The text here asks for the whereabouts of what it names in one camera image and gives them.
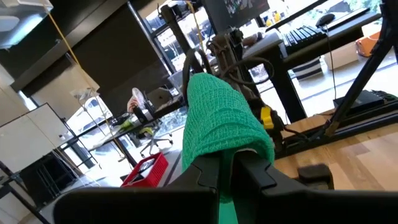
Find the tree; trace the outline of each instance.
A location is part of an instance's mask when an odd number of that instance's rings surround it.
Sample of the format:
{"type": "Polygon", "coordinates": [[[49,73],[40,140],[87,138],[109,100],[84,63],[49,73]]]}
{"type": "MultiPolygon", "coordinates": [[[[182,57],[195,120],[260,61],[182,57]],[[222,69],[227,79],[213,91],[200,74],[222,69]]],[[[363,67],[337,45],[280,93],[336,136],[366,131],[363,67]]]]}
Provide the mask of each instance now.
{"type": "Polygon", "coordinates": [[[352,11],[368,7],[372,12],[380,12],[381,0],[346,0],[352,11]]]}

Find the orange object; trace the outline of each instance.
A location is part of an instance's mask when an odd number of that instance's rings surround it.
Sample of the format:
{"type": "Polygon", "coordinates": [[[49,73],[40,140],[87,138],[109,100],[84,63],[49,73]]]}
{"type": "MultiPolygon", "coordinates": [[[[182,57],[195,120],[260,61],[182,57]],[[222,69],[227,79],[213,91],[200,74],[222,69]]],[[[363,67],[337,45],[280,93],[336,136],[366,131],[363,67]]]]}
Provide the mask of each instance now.
{"type": "Polygon", "coordinates": [[[356,44],[356,49],[360,55],[363,57],[370,57],[372,55],[372,49],[379,40],[380,32],[370,35],[369,37],[362,37],[358,39],[356,44]]]}

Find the computer mouse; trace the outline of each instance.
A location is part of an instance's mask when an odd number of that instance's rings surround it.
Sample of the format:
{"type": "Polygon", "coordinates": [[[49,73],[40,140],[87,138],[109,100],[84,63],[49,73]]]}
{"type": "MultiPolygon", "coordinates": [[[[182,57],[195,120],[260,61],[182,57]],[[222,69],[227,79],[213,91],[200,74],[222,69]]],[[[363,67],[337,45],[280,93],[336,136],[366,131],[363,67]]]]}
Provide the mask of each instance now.
{"type": "Polygon", "coordinates": [[[336,16],[332,13],[328,13],[322,16],[317,22],[317,27],[323,27],[324,25],[329,24],[331,21],[335,19],[335,17],[336,16]]]}

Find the yellow clamp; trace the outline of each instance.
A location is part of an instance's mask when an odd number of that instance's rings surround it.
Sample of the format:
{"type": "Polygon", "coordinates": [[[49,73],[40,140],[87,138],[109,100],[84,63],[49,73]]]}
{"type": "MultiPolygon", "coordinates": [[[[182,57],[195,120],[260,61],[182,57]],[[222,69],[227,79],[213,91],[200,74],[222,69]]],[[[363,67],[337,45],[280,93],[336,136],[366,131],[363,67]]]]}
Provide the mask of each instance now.
{"type": "Polygon", "coordinates": [[[265,130],[274,129],[274,123],[271,118],[272,109],[269,106],[261,108],[261,121],[265,130]]]}

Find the computer monitor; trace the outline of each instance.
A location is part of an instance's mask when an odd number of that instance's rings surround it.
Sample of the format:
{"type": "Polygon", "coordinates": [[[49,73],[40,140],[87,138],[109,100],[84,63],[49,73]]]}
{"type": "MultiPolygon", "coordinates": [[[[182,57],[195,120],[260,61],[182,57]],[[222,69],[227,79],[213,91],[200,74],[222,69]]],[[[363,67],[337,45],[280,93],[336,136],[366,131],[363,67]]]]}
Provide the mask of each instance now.
{"type": "Polygon", "coordinates": [[[215,33],[241,27],[269,9],[267,0],[203,0],[215,33]]]}

